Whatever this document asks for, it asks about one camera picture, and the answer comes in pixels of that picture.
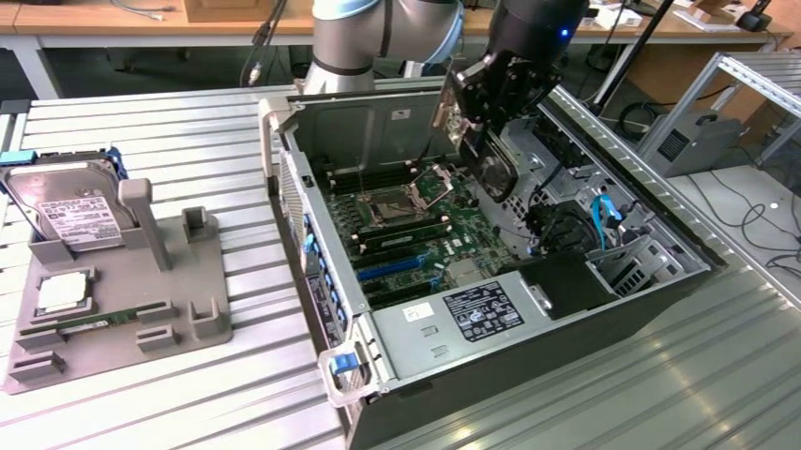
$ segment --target blue cable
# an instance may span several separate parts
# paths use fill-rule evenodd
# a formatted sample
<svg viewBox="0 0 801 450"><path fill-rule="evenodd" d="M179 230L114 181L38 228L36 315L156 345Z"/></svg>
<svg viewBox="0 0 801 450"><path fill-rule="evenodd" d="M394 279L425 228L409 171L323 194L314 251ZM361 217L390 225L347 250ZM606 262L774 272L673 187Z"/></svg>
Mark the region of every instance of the blue cable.
<svg viewBox="0 0 801 450"><path fill-rule="evenodd" d="M624 216L614 207L609 194L601 194L592 199L592 223L594 224L598 236L601 237L601 249L606 250L606 235L604 234L604 224L601 223L601 203L606 207L608 216L613 216L617 220L622 220Z"/></svg>

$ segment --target metal rack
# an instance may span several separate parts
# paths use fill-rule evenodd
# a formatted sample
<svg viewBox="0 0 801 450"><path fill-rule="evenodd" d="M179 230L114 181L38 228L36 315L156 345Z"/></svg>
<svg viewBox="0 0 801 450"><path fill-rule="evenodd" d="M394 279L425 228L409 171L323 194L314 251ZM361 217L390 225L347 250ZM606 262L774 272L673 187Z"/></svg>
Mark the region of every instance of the metal rack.
<svg viewBox="0 0 801 450"><path fill-rule="evenodd" d="M642 159L648 160L662 145L676 122L690 109L696 99L704 95L702 93L718 70L728 72L738 83L717 99L712 105L714 110L720 111L724 108L729 99L745 85L797 118L795 124L762 152L757 161L760 164L776 153L801 129L801 54L783 52L717 53L706 67L704 67L698 78L692 83L688 93L676 104L668 118L642 141L640 146Z"/></svg>

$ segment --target aluminum extrusion table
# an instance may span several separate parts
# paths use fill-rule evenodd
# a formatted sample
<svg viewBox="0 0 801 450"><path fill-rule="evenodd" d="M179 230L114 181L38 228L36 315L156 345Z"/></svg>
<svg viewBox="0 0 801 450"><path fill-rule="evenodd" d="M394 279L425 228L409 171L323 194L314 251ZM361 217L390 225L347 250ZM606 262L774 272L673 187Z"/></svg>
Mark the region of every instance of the aluminum extrusion table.
<svg viewBox="0 0 801 450"><path fill-rule="evenodd" d="M0 116L0 145L11 150L90 150L112 142L131 175L154 181L156 216L207 206L223 227L235 328L220 346L20 396L0 393L2 445L345 448L261 169L255 102L281 90L48 100L28 114ZM565 91L554 95L578 108ZM582 120L590 132L601 129L597 119ZM641 161L614 153L624 144L608 144L645 175ZM677 205L678 191L660 195ZM689 211L680 217L692 221ZM0 218L4 366L30 229L6 202ZM705 224L692 226L730 263L704 291L632 339L381 448L791 448L801 438L801 317Z"/></svg>

